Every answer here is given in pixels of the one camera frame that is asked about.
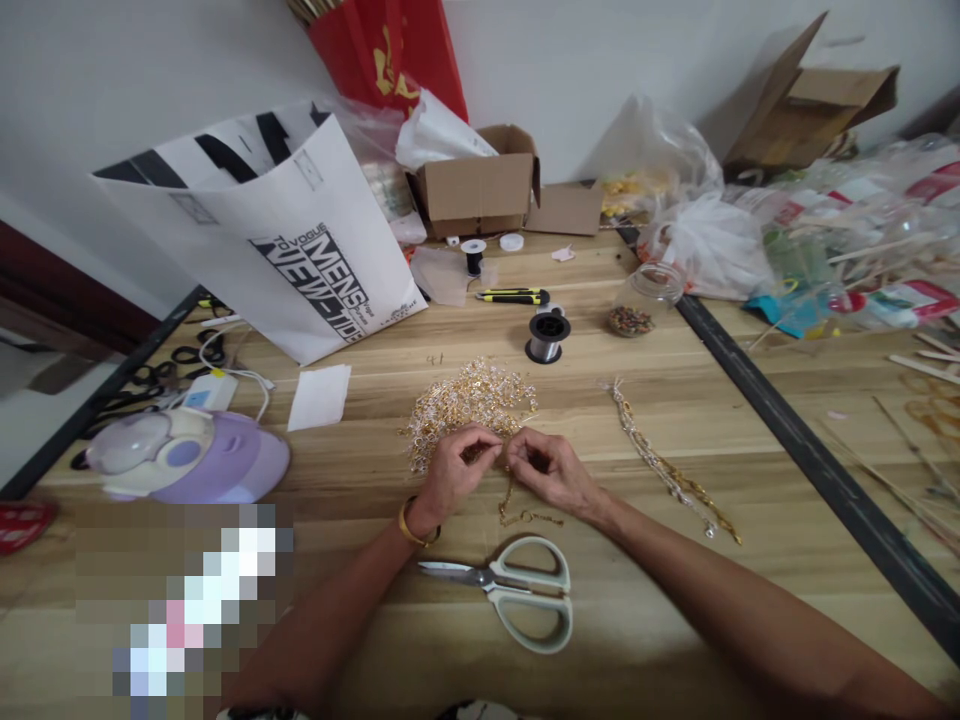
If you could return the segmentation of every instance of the electric cord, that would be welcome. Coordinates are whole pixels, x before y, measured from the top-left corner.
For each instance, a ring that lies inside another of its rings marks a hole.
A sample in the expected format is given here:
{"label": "electric cord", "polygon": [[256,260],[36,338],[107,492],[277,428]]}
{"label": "electric cord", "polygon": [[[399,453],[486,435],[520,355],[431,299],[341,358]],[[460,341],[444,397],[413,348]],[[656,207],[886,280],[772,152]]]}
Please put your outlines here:
{"label": "electric cord", "polygon": [[226,368],[226,367],[218,368],[215,365],[211,365],[205,355],[207,346],[210,343],[212,343],[214,340],[216,340],[218,337],[220,337],[225,333],[230,332],[231,330],[236,330],[241,326],[249,325],[249,324],[250,323],[246,322],[245,320],[241,320],[239,322],[232,323],[230,325],[225,325],[222,330],[219,330],[215,334],[211,335],[209,338],[207,338],[206,342],[204,342],[203,345],[200,346],[199,355],[200,355],[200,362],[202,362],[205,366],[207,366],[211,370],[218,370],[220,372],[229,373],[230,375],[236,375],[237,377],[250,378],[251,380],[255,380],[257,382],[257,384],[260,386],[260,389],[263,391],[263,405],[260,406],[260,412],[257,413],[257,422],[260,422],[260,419],[263,417],[263,414],[267,411],[267,408],[270,406],[270,391],[273,390],[276,387],[276,385],[274,385],[270,380],[265,378],[260,373],[253,372],[252,370],[236,370],[234,368]]}

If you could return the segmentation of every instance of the black thread spool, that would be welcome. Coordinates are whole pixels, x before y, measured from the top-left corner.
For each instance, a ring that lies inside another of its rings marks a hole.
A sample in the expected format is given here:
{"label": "black thread spool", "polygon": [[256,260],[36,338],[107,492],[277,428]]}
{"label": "black thread spool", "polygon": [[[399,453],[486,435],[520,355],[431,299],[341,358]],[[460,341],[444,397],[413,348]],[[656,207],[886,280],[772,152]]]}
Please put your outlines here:
{"label": "black thread spool", "polygon": [[480,277],[482,268],[480,263],[483,260],[483,251],[487,249],[487,244],[483,240],[468,240],[460,243],[460,249],[467,255],[467,275],[469,277]]}
{"label": "black thread spool", "polygon": [[534,315],[530,320],[530,334],[523,348],[527,357],[540,365],[555,363],[563,354],[560,341],[570,335],[570,321],[563,316],[563,310],[555,308],[552,312]]}

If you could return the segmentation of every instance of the gold bracelet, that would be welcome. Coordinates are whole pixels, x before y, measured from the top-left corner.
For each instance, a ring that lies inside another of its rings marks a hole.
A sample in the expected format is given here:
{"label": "gold bracelet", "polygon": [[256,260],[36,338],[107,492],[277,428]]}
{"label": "gold bracelet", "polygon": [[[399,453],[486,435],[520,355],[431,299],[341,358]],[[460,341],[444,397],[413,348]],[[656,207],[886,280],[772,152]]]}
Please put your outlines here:
{"label": "gold bracelet", "polygon": [[431,540],[430,542],[427,542],[426,540],[421,540],[412,532],[410,532],[410,528],[407,527],[407,518],[406,518],[407,508],[410,507],[411,503],[413,503],[413,501],[416,499],[417,499],[417,496],[412,495],[411,497],[407,498],[407,501],[403,505],[400,506],[400,516],[398,518],[398,520],[400,521],[400,532],[402,532],[403,536],[410,542],[414,543],[415,545],[419,545],[423,549],[427,549],[428,547],[433,545],[437,540],[440,539],[440,526],[437,525],[437,534],[434,536],[433,540]]}

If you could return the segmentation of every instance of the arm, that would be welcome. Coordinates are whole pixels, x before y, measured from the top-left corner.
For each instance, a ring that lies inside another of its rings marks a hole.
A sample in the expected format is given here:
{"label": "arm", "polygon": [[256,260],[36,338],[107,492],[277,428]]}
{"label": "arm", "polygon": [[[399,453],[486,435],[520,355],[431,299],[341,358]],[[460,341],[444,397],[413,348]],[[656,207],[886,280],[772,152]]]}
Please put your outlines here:
{"label": "arm", "polygon": [[518,480],[616,542],[781,714],[948,717],[926,689],[790,593],[600,488],[570,443],[525,428]]}
{"label": "arm", "polygon": [[[407,511],[410,532],[432,537],[460,500],[474,491],[502,444],[475,423],[441,440],[420,495]],[[474,447],[482,452],[467,465],[461,454]],[[285,707],[320,717],[331,678],[418,547],[391,521],[346,568],[297,599],[235,678],[222,707]]]}

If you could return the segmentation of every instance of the scissor blade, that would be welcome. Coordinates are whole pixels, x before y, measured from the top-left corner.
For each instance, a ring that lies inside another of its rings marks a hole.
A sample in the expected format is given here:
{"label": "scissor blade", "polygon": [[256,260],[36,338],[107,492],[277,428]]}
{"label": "scissor blade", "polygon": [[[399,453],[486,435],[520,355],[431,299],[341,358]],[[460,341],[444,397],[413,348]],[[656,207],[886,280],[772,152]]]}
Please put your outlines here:
{"label": "scissor blade", "polygon": [[419,565],[420,572],[430,577],[469,585],[470,587],[482,587],[484,585],[482,571],[470,565],[444,562],[421,562]]}

